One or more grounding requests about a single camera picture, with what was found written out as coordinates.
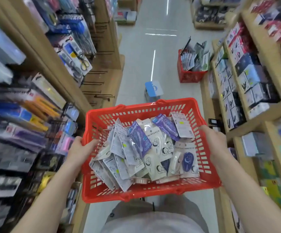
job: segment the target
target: gray shorts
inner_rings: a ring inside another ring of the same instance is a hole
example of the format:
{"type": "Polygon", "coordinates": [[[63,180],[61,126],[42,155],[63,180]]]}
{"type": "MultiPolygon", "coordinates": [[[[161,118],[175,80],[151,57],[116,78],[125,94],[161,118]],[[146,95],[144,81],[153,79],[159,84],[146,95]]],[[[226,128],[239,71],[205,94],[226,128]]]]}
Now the gray shorts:
{"type": "Polygon", "coordinates": [[[156,206],[155,209],[153,208],[152,204],[139,199],[131,200],[130,202],[121,201],[112,210],[111,214],[106,220],[106,223],[118,218],[133,216],[151,211],[170,212],[185,215],[194,220],[205,233],[208,233],[207,224],[202,217],[198,206],[188,200],[184,195],[176,194],[166,195],[164,202],[160,206],[156,206]]]}

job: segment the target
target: aisle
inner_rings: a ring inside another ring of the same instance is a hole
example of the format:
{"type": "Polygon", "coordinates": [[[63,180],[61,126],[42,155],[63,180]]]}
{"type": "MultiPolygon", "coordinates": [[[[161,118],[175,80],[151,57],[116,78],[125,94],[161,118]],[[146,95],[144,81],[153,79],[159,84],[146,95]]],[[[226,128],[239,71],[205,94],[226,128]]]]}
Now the aisle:
{"type": "MultiPolygon", "coordinates": [[[[212,39],[222,37],[223,32],[195,30],[188,0],[143,0],[136,25],[119,26],[118,31],[123,36],[120,54],[125,55],[126,61],[117,105],[145,103],[145,82],[150,81],[152,77],[160,82],[164,91],[163,99],[193,97],[198,101],[203,115],[200,84],[179,83],[177,52],[189,36],[192,44],[208,41],[208,48],[212,51],[212,39]]],[[[213,190],[188,192],[185,195],[198,205],[209,232],[217,233],[213,190]]],[[[159,199],[160,196],[153,196],[146,198],[146,201],[158,205],[159,199]]],[[[118,202],[91,204],[84,232],[99,233],[118,202]]]]}

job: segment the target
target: red basket on floor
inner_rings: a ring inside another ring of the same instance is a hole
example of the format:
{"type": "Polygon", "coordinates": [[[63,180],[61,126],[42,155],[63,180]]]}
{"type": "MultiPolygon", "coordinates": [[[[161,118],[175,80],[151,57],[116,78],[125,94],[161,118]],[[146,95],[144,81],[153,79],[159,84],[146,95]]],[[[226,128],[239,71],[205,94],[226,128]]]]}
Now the red basket on floor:
{"type": "Polygon", "coordinates": [[[94,172],[88,165],[91,158],[94,157],[100,149],[102,145],[102,143],[100,143],[82,166],[82,199],[84,202],[96,203],[112,200],[129,201],[146,196],[183,194],[186,191],[217,188],[220,186],[219,176],[209,159],[210,150],[205,139],[205,134],[198,129],[199,126],[205,125],[206,122],[201,117],[198,103],[194,98],[158,100],[156,103],[129,106],[118,105],[111,108],[90,110],[86,114],[83,145],[89,143],[92,139],[100,139],[102,142],[106,141],[108,134],[103,131],[103,129],[106,129],[108,125],[113,125],[117,118],[120,119],[125,127],[128,127],[132,125],[137,118],[144,120],[157,116],[160,113],[170,116],[170,113],[174,111],[188,115],[188,121],[195,134],[200,178],[184,178],[165,184],[156,184],[156,182],[150,182],[146,185],[133,184],[127,192],[122,192],[121,190],[111,191],[101,180],[96,178],[94,172]]]}
{"type": "Polygon", "coordinates": [[[204,75],[207,73],[207,71],[200,71],[200,72],[185,71],[184,68],[182,67],[180,52],[181,50],[178,50],[177,71],[178,71],[179,81],[181,83],[200,82],[204,77],[204,75]]]}

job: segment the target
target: store aisle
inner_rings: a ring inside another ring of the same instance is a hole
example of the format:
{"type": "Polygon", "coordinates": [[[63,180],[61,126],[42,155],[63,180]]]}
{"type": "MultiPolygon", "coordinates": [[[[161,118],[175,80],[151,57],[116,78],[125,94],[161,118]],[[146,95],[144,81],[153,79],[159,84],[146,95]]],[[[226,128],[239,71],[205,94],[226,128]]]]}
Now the store aisle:
{"type": "MultiPolygon", "coordinates": [[[[158,80],[164,91],[163,99],[193,97],[203,115],[199,83],[179,83],[177,74],[178,49],[191,36],[191,43],[207,42],[212,51],[212,40],[223,32],[195,30],[188,0],[143,0],[135,26],[119,26],[122,33],[120,53],[126,57],[123,78],[116,104],[145,103],[145,82],[158,80]]],[[[213,190],[185,193],[198,205],[210,233],[218,232],[213,190]]],[[[160,196],[146,198],[158,205],[160,196]]],[[[91,204],[85,233],[99,233],[111,210],[119,201],[91,204]]]]}

